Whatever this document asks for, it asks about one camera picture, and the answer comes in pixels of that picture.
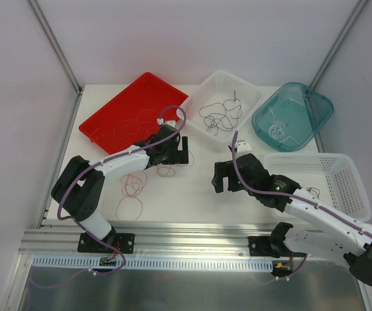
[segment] metal frame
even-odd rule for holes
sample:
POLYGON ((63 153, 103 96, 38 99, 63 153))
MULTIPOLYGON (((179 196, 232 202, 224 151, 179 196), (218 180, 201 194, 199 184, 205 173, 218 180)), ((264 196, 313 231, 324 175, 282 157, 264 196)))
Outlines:
MULTIPOLYGON (((350 33, 350 30, 352 29, 353 25, 356 23, 364 7, 368 4, 369 1, 370 0, 358 0, 357 3, 355 4, 355 7, 353 7, 351 13, 349 14, 349 17, 346 19, 346 22, 343 24, 342 29, 338 33, 331 48, 329 49, 326 56, 324 57, 324 60, 322 61, 319 69, 317 70, 317 73, 314 75, 314 78, 311 81, 310 86, 309 86, 311 89, 317 88, 319 82, 323 78, 327 69, 330 67, 330 64, 332 63, 334 57, 336 56, 337 52, 342 46, 342 43, 345 41, 347 35, 350 33)), ((325 146, 323 144, 323 139, 321 138, 320 132, 318 132, 314 136, 314 140, 316 141, 318 152, 325 152, 325 146)))
MULTIPOLYGON (((343 25, 332 47, 321 63, 318 72, 312 79, 310 87, 316 88, 326 70, 330 66, 341 44, 369 0, 358 0, 349 17, 343 25)), ((52 173, 50 187, 59 175, 62 160, 71 130, 78 111, 82 88, 79 85, 66 57, 64 56, 56 38, 45 18, 37 0, 27 0, 40 27, 49 41, 55 55, 58 57, 68 79, 79 94, 69 124, 64 134, 63 144, 58 155, 57 166, 52 173)), ((319 152, 324 152, 324 145, 320 134, 316 136, 319 152)), ((51 198, 49 190, 45 196, 44 210, 41 213, 38 229, 26 230, 19 249, 19 258, 15 271, 9 280, 10 291, 3 297, 1 310, 16 310, 20 304, 21 293, 35 254, 72 254, 76 253, 81 230, 72 221, 60 222, 45 219, 51 198)), ((249 257, 248 236, 269 235, 273 224, 259 225, 219 225, 219 224, 167 224, 167 223, 118 223, 114 224, 118 232, 136 234, 136 253, 132 256, 142 257, 199 257, 199 258, 247 258, 249 257)), ((372 310, 372 288, 358 283, 364 303, 368 310, 372 310)))
POLYGON ((61 163, 63 162, 64 160, 64 156, 65 156, 65 151, 67 150, 67 145, 68 145, 68 142, 69 142, 69 138, 71 136, 71 132, 72 132, 72 129, 73 129, 73 126, 74 126, 74 123, 75 123, 75 118, 76 118, 76 114, 78 113, 78 108, 80 107, 80 103, 81 103, 81 98, 82 98, 82 95, 79 95, 75 98, 75 102, 74 102, 74 106, 72 108, 72 111, 71 111, 71 114, 69 115, 69 120, 68 120, 68 125, 67 125, 67 128, 64 132, 64 136, 62 137, 62 140, 61 140, 61 148, 58 152, 58 155, 56 157, 56 166, 52 172, 52 175, 51 175, 51 180, 49 182, 49 186, 48 188, 46 189, 45 191, 45 194, 44 194, 44 201, 43 201, 43 205, 41 206, 41 209, 40 209, 40 212, 38 214, 38 220, 36 222, 36 227, 40 227, 42 222, 43 222, 43 219, 45 218, 45 215, 47 214, 47 211, 49 209, 49 205, 51 204, 51 189, 54 187, 54 184, 56 183, 56 180, 58 179, 58 176, 59 176, 59 173, 60 173, 60 169, 61 169, 61 163))
POLYGON ((65 71, 65 74, 67 75, 70 83, 72 84, 75 92, 79 95, 81 94, 82 87, 78 83, 78 80, 76 79, 74 72, 72 71, 71 67, 69 66, 69 63, 62 52, 61 47, 58 44, 58 41, 56 41, 55 35, 49 26, 49 23, 45 17, 45 15, 42 12, 42 9, 38 3, 37 0, 26 0, 28 3, 30 9, 32 10, 33 14, 35 15, 36 19, 38 20, 39 26, 41 27, 43 33, 45 34, 45 37, 47 38, 49 45, 52 47, 52 50, 54 51, 56 57, 58 57, 59 63, 61 64, 62 68, 65 71))

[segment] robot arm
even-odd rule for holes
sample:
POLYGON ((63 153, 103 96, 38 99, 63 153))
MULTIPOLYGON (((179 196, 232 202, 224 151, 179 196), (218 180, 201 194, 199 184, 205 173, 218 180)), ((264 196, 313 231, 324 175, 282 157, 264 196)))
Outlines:
MULTIPOLYGON (((105 159, 100 160, 102 164, 90 170, 69 193, 64 203, 64 209, 72 218, 104 243, 114 245, 115 242, 114 228, 97 209, 101 191, 105 183, 158 164, 189 163, 187 137, 180 139, 180 135, 176 135, 168 141, 147 148, 146 150, 133 152, 134 150, 138 150, 139 147, 154 144, 176 132, 176 129, 170 125, 173 124, 172 122, 168 121, 160 126, 158 133, 151 135, 147 140, 139 141, 122 152, 109 155, 105 159), (178 150, 180 141, 182 143, 182 149, 178 150), (127 152, 128 155, 118 157, 118 154, 126 154, 127 152)), ((97 162, 87 161, 80 156, 72 158, 52 189, 51 196, 53 199, 60 203, 66 190, 78 175, 97 162)))
POLYGON ((372 286, 372 238, 364 234, 365 231, 372 234, 372 225, 359 222, 321 202, 286 176, 270 175, 253 154, 238 157, 237 166, 243 180, 251 188, 269 194, 255 193, 244 187, 232 161, 215 163, 212 184, 216 193, 223 192, 223 179, 228 178, 229 191, 245 190, 263 205, 312 225, 306 228, 305 224, 279 223, 270 235, 269 255, 279 257, 280 253, 292 251, 319 256, 349 268, 357 279, 372 286), (274 192, 294 195, 299 199, 275 196, 274 192), (361 230, 353 230, 347 224, 357 225, 361 230))

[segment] red tray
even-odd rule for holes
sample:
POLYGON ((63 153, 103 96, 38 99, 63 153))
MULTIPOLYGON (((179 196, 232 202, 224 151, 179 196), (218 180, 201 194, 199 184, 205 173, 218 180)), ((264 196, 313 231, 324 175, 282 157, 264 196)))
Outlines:
MULTIPOLYGON (((109 154, 127 149, 135 142, 157 133, 160 111, 179 105, 187 98, 151 73, 141 75, 79 127, 91 141, 109 154)), ((165 120, 178 120, 176 110, 165 113, 165 120)))

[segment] white basket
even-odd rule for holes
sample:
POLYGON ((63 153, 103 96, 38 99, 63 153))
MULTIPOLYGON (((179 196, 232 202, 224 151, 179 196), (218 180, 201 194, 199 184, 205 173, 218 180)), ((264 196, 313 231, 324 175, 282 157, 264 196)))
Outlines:
MULTIPOLYGON (((257 109, 257 103, 260 98, 261 93, 257 91, 253 84, 250 84, 235 75, 226 73, 225 71, 215 71, 205 80, 193 95, 186 98, 180 107, 182 107, 186 112, 187 126, 194 128, 200 134, 214 142, 230 144, 233 133, 235 130, 239 130, 253 115, 257 109), (205 119, 200 115, 201 108, 215 103, 224 103, 225 100, 233 100, 234 93, 236 98, 240 100, 242 113, 238 120, 233 119, 233 117, 229 118, 232 124, 229 124, 229 121, 224 119, 226 125, 223 129, 232 129, 229 132, 225 132, 224 130, 216 128, 208 128, 208 126, 205 125, 205 122, 210 124, 210 119, 205 119)), ((216 115, 217 113, 222 114, 223 112, 223 107, 217 104, 204 108, 203 113, 204 115, 208 115, 209 113, 216 115)), ((178 111, 178 117, 183 119, 183 115, 180 111, 178 111)))
MULTIPOLYGON (((366 222, 372 216, 359 172, 347 155, 268 154, 264 167, 270 174, 285 175, 303 188, 319 189, 321 201, 357 220, 366 222)), ((275 217, 287 221, 297 219, 279 211, 275 217)))

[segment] transparent teal container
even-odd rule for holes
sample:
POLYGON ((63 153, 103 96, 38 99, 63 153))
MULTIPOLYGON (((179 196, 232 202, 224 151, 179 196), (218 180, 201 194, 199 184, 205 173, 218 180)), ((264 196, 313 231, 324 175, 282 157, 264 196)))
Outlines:
POLYGON ((333 114, 331 101, 297 82, 284 84, 252 115, 252 127, 280 152, 302 149, 333 114))

